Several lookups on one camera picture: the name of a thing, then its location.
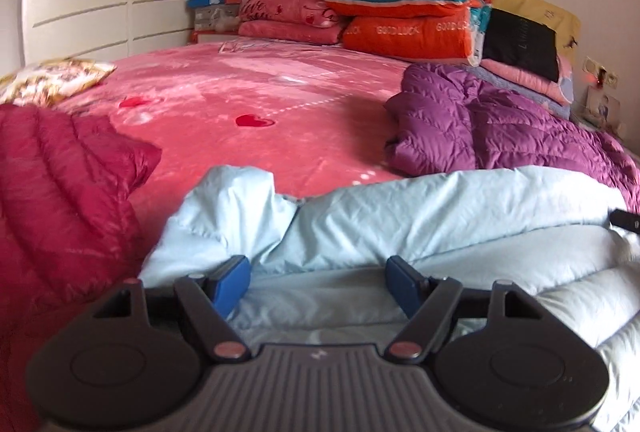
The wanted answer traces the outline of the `black folded garment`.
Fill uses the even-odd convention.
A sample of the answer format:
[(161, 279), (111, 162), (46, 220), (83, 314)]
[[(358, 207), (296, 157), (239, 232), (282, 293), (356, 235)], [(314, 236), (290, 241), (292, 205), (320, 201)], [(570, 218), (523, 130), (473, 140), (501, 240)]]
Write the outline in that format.
[(483, 58), (556, 82), (560, 70), (555, 42), (556, 33), (548, 26), (492, 9), (485, 32)]

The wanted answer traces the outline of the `pink heart bed sheet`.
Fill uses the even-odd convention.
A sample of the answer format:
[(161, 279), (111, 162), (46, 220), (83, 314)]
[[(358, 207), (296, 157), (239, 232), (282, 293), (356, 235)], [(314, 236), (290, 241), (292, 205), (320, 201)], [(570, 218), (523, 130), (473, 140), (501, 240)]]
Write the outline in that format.
[(338, 47), (236, 39), (121, 60), (62, 110), (105, 116), (162, 152), (132, 197), (152, 247), (215, 166), (267, 170), (278, 191), (299, 197), (411, 177), (385, 156), (397, 130), (385, 103), (410, 65)]

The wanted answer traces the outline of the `dark red down jacket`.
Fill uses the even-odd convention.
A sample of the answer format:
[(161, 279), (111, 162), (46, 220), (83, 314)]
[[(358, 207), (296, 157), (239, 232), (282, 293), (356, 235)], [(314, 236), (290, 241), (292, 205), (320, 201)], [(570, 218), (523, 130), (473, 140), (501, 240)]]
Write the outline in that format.
[(129, 197), (160, 162), (105, 117), (1, 108), (1, 427), (33, 431), (32, 354), (87, 304), (137, 275), (142, 232)]

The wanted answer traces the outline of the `framed child photo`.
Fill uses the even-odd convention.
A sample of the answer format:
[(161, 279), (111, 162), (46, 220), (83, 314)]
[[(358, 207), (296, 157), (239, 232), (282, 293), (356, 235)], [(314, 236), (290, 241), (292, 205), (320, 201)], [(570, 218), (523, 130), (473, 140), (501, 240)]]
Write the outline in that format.
[(620, 123), (620, 101), (604, 89), (590, 88), (585, 117), (600, 127), (605, 123), (615, 126)]

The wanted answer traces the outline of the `floral yellow white pillow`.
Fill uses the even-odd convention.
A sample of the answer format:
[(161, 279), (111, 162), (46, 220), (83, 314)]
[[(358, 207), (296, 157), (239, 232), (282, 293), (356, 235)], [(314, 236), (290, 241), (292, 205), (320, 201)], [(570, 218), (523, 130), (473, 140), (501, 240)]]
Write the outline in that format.
[(53, 59), (1, 78), (1, 103), (51, 107), (101, 82), (116, 65), (86, 59)]

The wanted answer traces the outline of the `pink love folded blanket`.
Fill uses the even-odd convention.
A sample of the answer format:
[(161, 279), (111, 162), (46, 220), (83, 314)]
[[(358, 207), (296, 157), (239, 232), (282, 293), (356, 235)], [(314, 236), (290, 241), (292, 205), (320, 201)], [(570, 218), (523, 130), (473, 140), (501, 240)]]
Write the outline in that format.
[(244, 0), (239, 35), (334, 46), (344, 20), (324, 0)]

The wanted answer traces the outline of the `white right nightstand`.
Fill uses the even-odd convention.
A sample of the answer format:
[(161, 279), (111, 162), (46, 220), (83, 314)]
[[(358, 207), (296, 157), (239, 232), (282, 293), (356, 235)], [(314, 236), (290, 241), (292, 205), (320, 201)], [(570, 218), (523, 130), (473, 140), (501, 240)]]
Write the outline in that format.
[(608, 133), (611, 137), (614, 137), (614, 139), (618, 143), (620, 143), (620, 145), (622, 145), (628, 153), (631, 153), (631, 147), (625, 141), (626, 126), (623, 123), (618, 123), (615, 126), (612, 126), (609, 123), (605, 123), (602, 127), (600, 127), (584, 116), (578, 115), (576, 113), (570, 115), (570, 120), (574, 122), (575, 125), (582, 127), (582, 129)]

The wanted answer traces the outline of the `wall socket with red light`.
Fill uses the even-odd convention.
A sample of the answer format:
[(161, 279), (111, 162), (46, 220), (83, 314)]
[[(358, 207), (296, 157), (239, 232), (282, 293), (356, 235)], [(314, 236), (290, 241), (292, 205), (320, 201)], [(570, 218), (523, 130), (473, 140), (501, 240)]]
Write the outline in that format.
[(587, 56), (582, 64), (582, 70), (591, 80), (591, 85), (596, 88), (617, 88), (618, 77), (602, 64)]

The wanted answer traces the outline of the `light blue down jacket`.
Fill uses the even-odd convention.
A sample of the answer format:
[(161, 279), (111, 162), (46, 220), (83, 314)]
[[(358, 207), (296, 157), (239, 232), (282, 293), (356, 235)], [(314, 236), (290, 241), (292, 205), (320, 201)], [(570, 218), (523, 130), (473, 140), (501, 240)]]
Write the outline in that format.
[(639, 240), (608, 216), (614, 187), (563, 169), (426, 175), (297, 199), (271, 173), (217, 167), (184, 197), (141, 271), (149, 288), (227, 259), (252, 281), (232, 326), (265, 342), (386, 344), (405, 322), (383, 281), (392, 256), (426, 276), (518, 284), (603, 357), (599, 431), (639, 426)]

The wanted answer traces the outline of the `orange good luck quilt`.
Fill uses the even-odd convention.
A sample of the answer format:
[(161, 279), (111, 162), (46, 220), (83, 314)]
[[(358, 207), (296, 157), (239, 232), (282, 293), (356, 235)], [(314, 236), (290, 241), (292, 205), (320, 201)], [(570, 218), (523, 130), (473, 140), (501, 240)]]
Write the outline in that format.
[(352, 8), (342, 46), (409, 62), (476, 66), (483, 57), (490, 14), (489, 4)]

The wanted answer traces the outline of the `lavender folded blanket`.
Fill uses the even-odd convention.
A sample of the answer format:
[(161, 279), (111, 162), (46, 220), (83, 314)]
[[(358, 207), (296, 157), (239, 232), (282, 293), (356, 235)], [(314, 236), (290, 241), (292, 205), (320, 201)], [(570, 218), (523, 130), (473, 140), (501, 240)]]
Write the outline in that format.
[(547, 96), (543, 96), (542, 94), (524, 88), (518, 84), (514, 84), (513, 82), (503, 79), (495, 74), (492, 74), (489, 70), (485, 70), (484, 67), (472, 67), (465, 66), (465, 70), (474, 75), (477, 78), (488, 81), (491, 85), (496, 88), (509, 90), (512, 92), (516, 92), (521, 94), (521, 96), (525, 96), (528, 100), (531, 100), (540, 106), (544, 107), (547, 111), (550, 111), (554, 116), (563, 118), (565, 120), (570, 119), (570, 107), (564, 106), (558, 102), (555, 102)]

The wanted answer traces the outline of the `purple down jacket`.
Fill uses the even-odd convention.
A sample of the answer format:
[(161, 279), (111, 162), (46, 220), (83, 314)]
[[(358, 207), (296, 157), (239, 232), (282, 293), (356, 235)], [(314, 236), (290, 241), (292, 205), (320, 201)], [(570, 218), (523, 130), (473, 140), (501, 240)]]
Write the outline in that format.
[(385, 103), (397, 123), (387, 163), (411, 177), (541, 166), (581, 172), (618, 189), (639, 208), (639, 168), (615, 139), (554, 116), (520, 93), (471, 70), (412, 64)]

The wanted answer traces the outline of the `blue shoe box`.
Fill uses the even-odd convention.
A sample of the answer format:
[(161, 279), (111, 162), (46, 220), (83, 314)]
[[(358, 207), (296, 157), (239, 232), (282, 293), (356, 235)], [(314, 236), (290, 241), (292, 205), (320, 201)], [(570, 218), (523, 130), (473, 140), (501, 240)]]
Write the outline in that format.
[(189, 9), (195, 10), (213, 6), (235, 6), (241, 2), (242, 0), (188, 0), (186, 6)]

